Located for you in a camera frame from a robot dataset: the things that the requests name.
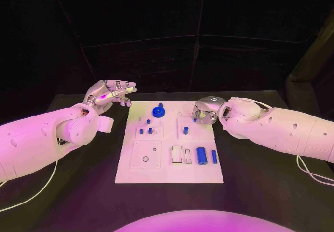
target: white cable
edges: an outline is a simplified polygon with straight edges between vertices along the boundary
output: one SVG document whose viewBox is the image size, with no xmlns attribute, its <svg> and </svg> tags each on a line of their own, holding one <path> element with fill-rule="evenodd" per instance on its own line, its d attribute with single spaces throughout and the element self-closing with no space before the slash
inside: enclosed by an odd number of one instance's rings
<svg viewBox="0 0 334 232">
<path fill-rule="evenodd" d="M 6 184 L 6 181 L 0 184 L 0 187 Z"/>
<path fill-rule="evenodd" d="M 304 165 L 304 167 L 305 167 L 307 170 L 304 170 L 304 169 L 301 168 L 301 166 L 300 166 L 300 159 L 301 159 L 302 165 Z M 330 179 L 330 178 L 327 178 L 327 177 L 324 177 L 324 176 L 321 176 L 321 175 L 314 174 L 314 173 L 310 172 L 308 167 L 307 167 L 307 164 L 304 163 L 304 160 L 302 160 L 302 158 L 301 158 L 300 156 L 297 156 L 297 165 L 298 165 L 298 168 L 301 169 L 301 171 L 304 171 L 305 173 L 308 173 L 310 176 L 311 176 L 311 178 L 312 178 L 317 182 L 320 182 L 320 183 L 323 183 L 323 184 L 325 184 L 325 185 L 334 186 L 334 184 L 327 183 L 327 182 L 318 180 L 318 179 L 314 177 L 314 176 L 318 176 L 320 178 L 323 178 L 323 179 L 330 180 L 330 181 L 334 182 L 333 179 Z"/>
<path fill-rule="evenodd" d="M 35 196 L 29 200 L 26 200 L 25 202 L 22 202 L 20 204 L 16 204 L 14 206 L 1 209 L 0 212 L 6 211 L 7 209 L 13 209 L 14 207 L 20 206 L 22 204 L 27 203 L 32 199 L 35 199 L 35 197 L 40 194 L 40 192 L 43 191 L 45 187 L 48 186 L 48 184 L 50 182 L 50 179 L 52 179 L 55 171 L 56 171 L 56 167 L 58 167 L 58 160 L 56 160 L 55 169 L 53 169 L 50 178 L 49 178 L 46 184 L 45 184 L 43 188 L 40 189 L 40 191 L 35 194 Z"/>
<path fill-rule="evenodd" d="M 249 102 L 255 102 L 255 103 L 259 103 L 259 104 L 262 104 L 268 109 L 271 109 L 272 107 L 271 106 L 268 106 L 266 104 L 264 104 L 262 102 L 258 102 L 256 100 L 253 100 L 253 99 L 249 99 L 249 98 L 238 98 L 238 97 L 232 97 L 230 98 L 232 100 L 233 99 L 240 99 L 240 100 L 246 100 L 246 101 L 249 101 Z"/>
</svg>

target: table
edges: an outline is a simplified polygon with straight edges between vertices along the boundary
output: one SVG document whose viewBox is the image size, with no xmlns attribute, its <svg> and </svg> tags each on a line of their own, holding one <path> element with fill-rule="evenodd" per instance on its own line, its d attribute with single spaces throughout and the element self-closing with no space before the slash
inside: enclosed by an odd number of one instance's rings
<svg viewBox="0 0 334 232">
<path fill-rule="evenodd" d="M 135 93 L 134 101 L 193 101 L 206 96 L 255 99 L 287 108 L 274 90 L 203 93 Z M 56 95 L 49 111 L 79 103 L 84 95 Z M 36 199 L 0 213 L 4 231 L 114 231 L 151 215 L 190 209 L 236 212 L 302 232 L 334 229 L 334 188 L 298 169 L 295 156 L 233 138 L 213 124 L 223 184 L 115 184 L 128 108 L 114 104 L 105 116 L 115 119 L 109 134 L 61 160 L 53 179 Z M 321 160 L 304 158 L 315 173 L 334 178 Z M 0 189 L 0 208 L 25 201 L 45 185 L 50 164 L 12 180 Z"/>
</svg>

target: robotic hand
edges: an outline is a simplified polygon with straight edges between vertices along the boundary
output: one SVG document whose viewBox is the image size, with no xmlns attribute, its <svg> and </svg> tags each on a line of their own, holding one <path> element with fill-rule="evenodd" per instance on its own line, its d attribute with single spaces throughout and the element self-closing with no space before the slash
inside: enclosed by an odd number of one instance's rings
<svg viewBox="0 0 334 232">
<path fill-rule="evenodd" d="M 213 96 L 196 102 L 192 118 L 204 124 L 219 119 L 238 139 L 251 139 L 276 151 L 334 163 L 334 122 L 294 110 L 271 108 L 252 99 L 232 97 L 226 101 Z"/>
<path fill-rule="evenodd" d="M 0 126 L 0 182 L 37 171 L 86 145 L 97 131 L 111 132 L 114 120 L 101 116 L 114 102 L 131 106 L 125 94 L 135 83 L 98 81 L 84 102 Z"/>
</svg>

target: white platform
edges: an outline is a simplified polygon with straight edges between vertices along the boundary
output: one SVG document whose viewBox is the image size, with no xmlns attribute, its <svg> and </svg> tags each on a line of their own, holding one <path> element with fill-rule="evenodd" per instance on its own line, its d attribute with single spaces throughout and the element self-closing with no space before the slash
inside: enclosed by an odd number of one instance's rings
<svg viewBox="0 0 334 232">
<path fill-rule="evenodd" d="M 212 125 L 197 124 L 190 118 L 194 101 L 163 101 L 166 115 L 156 118 L 151 110 L 158 103 L 133 102 L 115 183 L 223 183 L 219 158 L 217 164 L 213 164 L 212 159 L 212 150 L 216 150 Z M 171 162 L 173 146 L 181 146 L 181 151 L 176 147 L 173 152 L 179 163 Z M 206 165 L 199 165 L 199 147 L 206 149 Z M 186 150 L 190 150 L 192 163 Z"/>
</svg>

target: robotic arm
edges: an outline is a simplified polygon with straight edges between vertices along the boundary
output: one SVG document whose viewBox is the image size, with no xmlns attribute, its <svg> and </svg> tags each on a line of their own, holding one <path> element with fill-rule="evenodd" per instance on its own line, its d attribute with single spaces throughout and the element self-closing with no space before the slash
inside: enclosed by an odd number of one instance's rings
<svg viewBox="0 0 334 232">
<path fill-rule="evenodd" d="M 334 163 L 334 122 L 294 110 L 271 108 L 252 99 L 232 97 L 226 101 L 213 96 L 196 102 L 192 118 L 204 124 L 219 119 L 238 139 L 251 139 L 276 151 Z"/>
<path fill-rule="evenodd" d="M 84 102 L 0 126 L 0 182 L 37 171 L 86 145 L 97 131 L 109 133 L 114 119 L 101 116 L 114 102 L 131 106 L 134 82 L 98 81 Z"/>
</svg>

